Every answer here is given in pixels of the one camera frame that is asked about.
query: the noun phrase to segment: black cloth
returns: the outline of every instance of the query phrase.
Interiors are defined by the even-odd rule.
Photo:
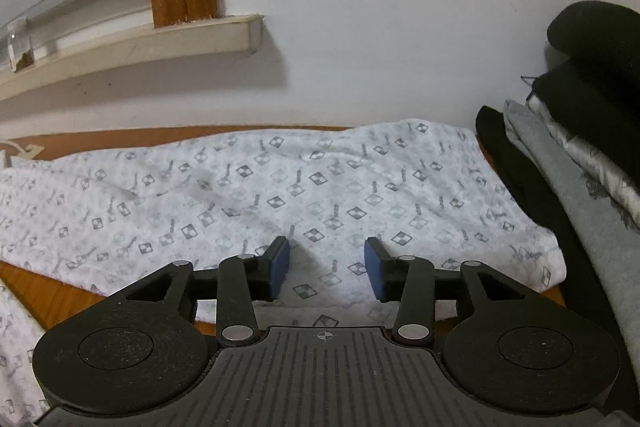
[[[603,1],[576,2],[552,21],[546,38],[571,58],[606,66],[616,84],[640,93],[639,13]]]
[[[640,184],[640,110],[607,71],[571,59],[533,82],[533,92],[570,133],[587,140]]]
[[[476,117],[476,131],[516,203],[534,222],[556,235],[567,269],[566,279],[560,285],[567,308],[606,330],[618,346],[620,372],[605,403],[606,411],[620,409],[640,419],[638,384],[620,328],[562,204],[534,163],[507,138],[501,112],[481,108]]]

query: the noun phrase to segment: crosshair marking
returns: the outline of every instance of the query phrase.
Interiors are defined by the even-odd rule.
[[[322,330],[317,336],[321,341],[326,342],[330,341],[334,337],[334,334],[331,331]]]

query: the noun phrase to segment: white wall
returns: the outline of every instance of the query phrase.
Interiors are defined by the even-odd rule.
[[[545,29],[576,0],[223,0],[266,15],[251,57],[197,57],[86,76],[0,103],[0,134],[207,123],[473,126],[546,71]],[[608,0],[640,9],[640,0]]]

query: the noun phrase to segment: stack of clothes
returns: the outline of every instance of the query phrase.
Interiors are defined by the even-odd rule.
[[[479,139],[521,208],[564,254],[567,306],[609,331],[621,369],[608,409],[640,417],[640,14],[600,1],[563,10],[549,43],[568,55],[526,107],[483,107]]]

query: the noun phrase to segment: patterned fabric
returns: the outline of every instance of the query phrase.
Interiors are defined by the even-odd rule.
[[[626,172],[597,147],[570,133],[554,121],[545,103],[535,95],[530,97],[527,107],[542,119],[551,136],[571,156],[571,159],[597,179],[607,193],[626,209],[636,225],[640,227],[640,194]]]
[[[374,298],[369,235],[445,269],[479,259],[538,291],[565,275],[556,238],[514,203],[474,134],[441,124],[241,132],[18,158],[0,172],[0,258],[103,295],[177,259],[202,269],[260,255],[280,234],[292,263],[279,299],[256,306],[262,327],[390,326],[398,306]],[[438,305],[438,318],[454,314]],[[200,319],[214,314],[200,303]],[[24,350],[41,332],[7,292],[0,317],[4,413],[38,416],[45,404]]]
[[[47,412],[47,402],[31,370],[33,347],[42,328],[0,282],[0,417],[14,423]]]

